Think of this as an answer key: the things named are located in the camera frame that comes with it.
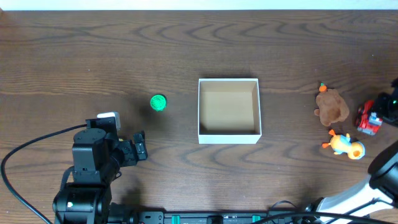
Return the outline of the orange blue duck toy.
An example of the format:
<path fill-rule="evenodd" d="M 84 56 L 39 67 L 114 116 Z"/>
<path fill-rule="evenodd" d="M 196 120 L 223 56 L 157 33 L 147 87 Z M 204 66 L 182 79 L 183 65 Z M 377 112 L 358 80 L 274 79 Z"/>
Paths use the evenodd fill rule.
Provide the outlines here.
<path fill-rule="evenodd" d="M 359 141 L 351 142 L 351 137 L 348 133 L 345 135 L 336 134 L 331 129 L 328 134 L 331 136 L 330 141 L 323 142 L 322 148 L 331 147 L 335 155 L 346 154 L 352 160 L 358 160 L 365 156 L 365 146 Z"/>

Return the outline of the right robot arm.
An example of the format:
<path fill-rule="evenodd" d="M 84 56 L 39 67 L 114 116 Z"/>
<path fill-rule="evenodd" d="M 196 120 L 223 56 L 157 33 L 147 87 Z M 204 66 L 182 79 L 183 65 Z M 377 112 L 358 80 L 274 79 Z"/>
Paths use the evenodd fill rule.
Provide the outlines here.
<path fill-rule="evenodd" d="M 397 80 L 391 94 L 380 93 L 358 110 L 357 130 L 374 135 L 382 123 L 397 127 Z M 368 176 L 350 189 L 311 203 L 304 223 L 349 223 L 379 210 L 397 208 L 397 143 L 378 154 L 368 167 Z"/>

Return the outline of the red toy fire truck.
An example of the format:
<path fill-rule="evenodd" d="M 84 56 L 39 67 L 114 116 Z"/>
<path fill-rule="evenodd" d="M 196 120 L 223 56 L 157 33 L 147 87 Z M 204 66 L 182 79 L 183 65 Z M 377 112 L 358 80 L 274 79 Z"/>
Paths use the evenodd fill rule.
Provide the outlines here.
<path fill-rule="evenodd" d="M 382 126 L 382 119 L 372 110 L 374 100 L 368 100 L 358 108 L 355 126 L 359 132 L 374 136 Z"/>

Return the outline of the brown plush toy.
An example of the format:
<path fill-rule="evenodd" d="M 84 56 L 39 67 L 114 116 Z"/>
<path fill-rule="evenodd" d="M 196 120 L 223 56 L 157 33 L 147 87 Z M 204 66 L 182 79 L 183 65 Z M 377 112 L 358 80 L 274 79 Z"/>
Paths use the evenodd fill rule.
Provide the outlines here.
<path fill-rule="evenodd" d="M 317 108 L 314 115 L 320 118 L 324 126 L 331 126 L 333 123 L 343 122 L 349 115 L 349 108 L 345 100 L 336 89 L 328 88 L 321 83 L 318 88 L 318 95 L 315 98 Z"/>

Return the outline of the white cardboard box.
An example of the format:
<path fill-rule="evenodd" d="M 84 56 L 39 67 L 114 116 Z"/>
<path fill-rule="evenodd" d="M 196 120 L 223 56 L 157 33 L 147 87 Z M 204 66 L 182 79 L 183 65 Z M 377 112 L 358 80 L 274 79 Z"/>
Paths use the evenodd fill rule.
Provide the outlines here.
<path fill-rule="evenodd" d="M 261 136 L 257 78 L 198 80 L 199 144 L 256 144 Z"/>

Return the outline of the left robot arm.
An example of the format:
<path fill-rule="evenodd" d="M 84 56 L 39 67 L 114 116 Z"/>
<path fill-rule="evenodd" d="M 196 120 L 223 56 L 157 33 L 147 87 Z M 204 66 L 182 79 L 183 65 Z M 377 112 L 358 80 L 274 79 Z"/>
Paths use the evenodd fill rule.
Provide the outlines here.
<path fill-rule="evenodd" d="M 112 203 L 111 183 L 121 168 L 146 160 L 145 133 L 132 140 L 118 137 L 116 118 L 86 120 L 73 137 L 73 166 L 64 172 L 53 200 L 56 223 L 138 223 L 138 214 Z"/>

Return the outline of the green round gear toy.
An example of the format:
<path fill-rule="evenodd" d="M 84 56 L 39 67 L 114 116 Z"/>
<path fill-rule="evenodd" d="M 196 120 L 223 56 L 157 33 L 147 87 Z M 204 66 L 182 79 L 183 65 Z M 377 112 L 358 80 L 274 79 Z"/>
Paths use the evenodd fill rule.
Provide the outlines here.
<path fill-rule="evenodd" d="M 150 106 L 155 111 L 163 111 L 167 107 L 167 99 L 164 95 L 154 95 L 150 99 Z"/>

